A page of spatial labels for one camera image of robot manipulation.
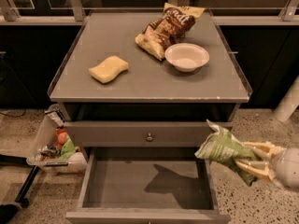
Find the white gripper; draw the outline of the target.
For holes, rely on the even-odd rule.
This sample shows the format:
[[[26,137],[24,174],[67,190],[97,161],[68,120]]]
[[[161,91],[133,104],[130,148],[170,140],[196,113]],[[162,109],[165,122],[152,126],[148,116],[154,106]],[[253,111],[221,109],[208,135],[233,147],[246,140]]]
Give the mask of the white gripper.
[[[299,148],[282,149],[271,142],[244,142],[243,145],[264,161],[235,160],[241,173],[272,181],[280,188],[299,189]]]

